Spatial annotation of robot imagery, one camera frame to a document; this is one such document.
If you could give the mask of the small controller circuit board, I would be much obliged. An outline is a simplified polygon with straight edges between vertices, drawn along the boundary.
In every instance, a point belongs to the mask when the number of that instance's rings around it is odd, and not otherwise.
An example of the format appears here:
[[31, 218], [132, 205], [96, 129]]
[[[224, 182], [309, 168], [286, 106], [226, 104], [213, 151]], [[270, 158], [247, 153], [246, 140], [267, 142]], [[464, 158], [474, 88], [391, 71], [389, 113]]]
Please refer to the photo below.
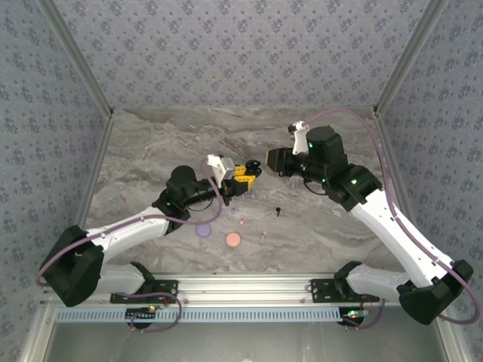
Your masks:
[[154, 320], [156, 317], [155, 307], [127, 308], [125, 311], [126, 321]]
[[355, 308], [340, 308], [341, 325], [347, 327], [359, 327], [364, 318], [368, 315], [368, 311]]

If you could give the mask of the aluminium frame post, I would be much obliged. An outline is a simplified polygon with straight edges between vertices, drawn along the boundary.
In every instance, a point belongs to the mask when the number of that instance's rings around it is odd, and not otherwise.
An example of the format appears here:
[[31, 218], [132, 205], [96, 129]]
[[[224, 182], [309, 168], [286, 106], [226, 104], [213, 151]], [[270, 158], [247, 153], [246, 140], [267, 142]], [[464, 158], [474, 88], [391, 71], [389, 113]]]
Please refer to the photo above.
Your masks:
[[390, 106], [449, 2], [450, 0], [428, 0], [407, 44], [397, 58], [394, 69], [384, 84], [377, 102], [374, 104], [374, 114], [378, 118], [382, 118]]
[[82, 54], [80, 47], [75, 41], [68, 24], [63, 19], [54, 0], [35, 0], [39, 9], [44, 14], [49, 23], [53, 33], [56, 35], [58, 41], [67, 53], [69, 60], [80, 79], [87, 88], [97, 108], [106, 116], [110, 117], [112, 114], [112, 107], [109, 104], [100, 84], [95, 78], [90, 66]]

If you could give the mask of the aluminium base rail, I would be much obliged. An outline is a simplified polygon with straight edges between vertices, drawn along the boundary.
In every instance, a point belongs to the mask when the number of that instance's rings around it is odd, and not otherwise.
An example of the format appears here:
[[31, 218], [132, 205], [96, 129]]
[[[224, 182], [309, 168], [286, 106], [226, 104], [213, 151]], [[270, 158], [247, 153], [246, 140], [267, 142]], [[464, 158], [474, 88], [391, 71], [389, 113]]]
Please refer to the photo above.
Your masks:
[[156, 296], [156, 293], [134, 295], [145, 281], [177, 280], [177, 298], [188, 306], [281, 306], [298, 304], [359, 305], [361, 303], [314, 303], [308, 291], [312, 279], [334, 279], [338, 287], [350, 287], [357, 294], [367, 294], [385, 299], [393, 305], [399, 303], [399, 293], [409, 282], [405, 273], [396, 273], [369, 268], [356, 267], [348, 281], [335, 278], [330, 274], [143, 274], [140, 271], [127, 272], [111, 270], [101, 275], [97, 289], [80, 304], [92, 305], [95, 302], [109, 302], [112, 293], [120, 296], [140, 298]]

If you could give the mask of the aluminium table side rail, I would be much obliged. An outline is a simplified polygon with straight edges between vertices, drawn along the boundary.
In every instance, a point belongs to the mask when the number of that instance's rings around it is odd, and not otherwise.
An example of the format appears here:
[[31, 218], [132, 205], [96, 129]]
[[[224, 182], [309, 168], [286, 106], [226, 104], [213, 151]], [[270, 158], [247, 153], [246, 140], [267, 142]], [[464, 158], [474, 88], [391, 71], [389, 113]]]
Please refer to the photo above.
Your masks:
[[90, 209], [91, 201], [94, 196], [94, 189], [97, 184], [97, 179], [100, 175], [100, 170], [103, 164], [103, 159], [106, 154], [106, 149], [109, 144], [109, 138], [112, 133], [113, 120], [112, 114], [109, 114], [106, 118], [106, 123], [103, 126], [103, 132], [101, 134], [100, 141], [97, 145], [97, 150], [94, 154], [94, 161], [91, 167], [91, 171], [87, 178], [87, 184], [81, 199], [81, 203], [78, 212], [75, 216], [74, 223], [80, 227], [84, 227], [88, 218], [88, 211]]
[[389, 134], [386, 130], [383, 118], [378, 112], [374, 113], [374, 121], [380, 137], [381, 146], [384, 151], [389, 175], [392, 180], [395, 197], [397, 198], [399, 209], [411, 222], [415, 222], [414, 212], [412, 210], [407, 190], [401, 176], [401, 171], [399, 170], [395, 153], [389, 139]]

